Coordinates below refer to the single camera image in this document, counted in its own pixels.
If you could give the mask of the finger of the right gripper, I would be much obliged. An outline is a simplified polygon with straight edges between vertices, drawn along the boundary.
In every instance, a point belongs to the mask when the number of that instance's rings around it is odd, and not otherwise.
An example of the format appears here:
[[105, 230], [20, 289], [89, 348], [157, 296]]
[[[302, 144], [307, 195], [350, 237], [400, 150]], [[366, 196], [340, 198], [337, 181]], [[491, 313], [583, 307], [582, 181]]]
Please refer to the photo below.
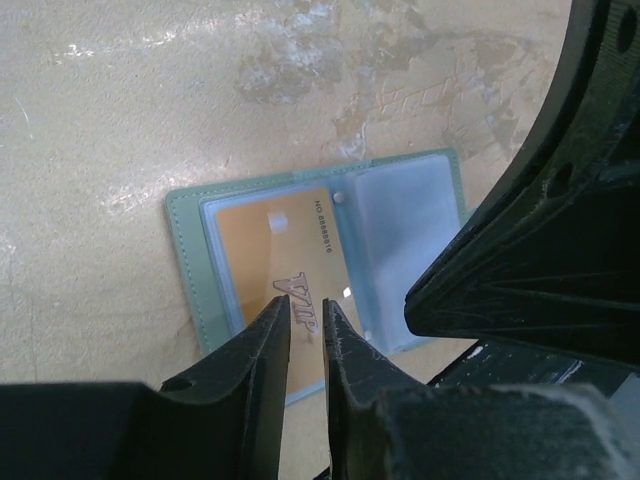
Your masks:
[[639, 366], [639, 5], [576, 1], [526, 140], [408, 292], [418, 336]]

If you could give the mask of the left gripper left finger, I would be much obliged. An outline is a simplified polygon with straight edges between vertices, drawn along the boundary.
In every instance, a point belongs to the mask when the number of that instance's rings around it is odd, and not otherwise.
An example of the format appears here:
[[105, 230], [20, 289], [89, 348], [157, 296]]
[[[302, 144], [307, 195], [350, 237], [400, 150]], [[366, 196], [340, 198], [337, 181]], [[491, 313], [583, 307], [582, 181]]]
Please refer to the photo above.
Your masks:
[[160, 389], [134, 382], [1, 389], [5, 479], [274, 479], [279, 473], [290, 303]]

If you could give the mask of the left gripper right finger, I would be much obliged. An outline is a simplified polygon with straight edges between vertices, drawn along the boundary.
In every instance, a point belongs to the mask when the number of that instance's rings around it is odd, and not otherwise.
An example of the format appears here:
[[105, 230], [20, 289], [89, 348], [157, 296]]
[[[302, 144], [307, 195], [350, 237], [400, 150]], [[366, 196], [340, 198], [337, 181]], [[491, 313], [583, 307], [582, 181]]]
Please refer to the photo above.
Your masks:
[[635, 479], [639, 467], [589, 385], [434, 388], [323, 303], [327, 479]]

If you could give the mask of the sage green card holder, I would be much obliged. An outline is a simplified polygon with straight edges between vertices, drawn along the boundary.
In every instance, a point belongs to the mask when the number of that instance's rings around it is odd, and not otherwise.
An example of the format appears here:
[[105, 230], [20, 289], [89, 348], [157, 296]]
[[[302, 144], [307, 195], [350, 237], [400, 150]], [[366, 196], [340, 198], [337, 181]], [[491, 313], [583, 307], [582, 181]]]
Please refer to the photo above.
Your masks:
[[325, 299], [384, 354], [422, 343], [406, 295], [469, 216], [450, 148], [176, 189], [165, 208], [204, 354], [289, 297], [289, 402], [324, 385]]

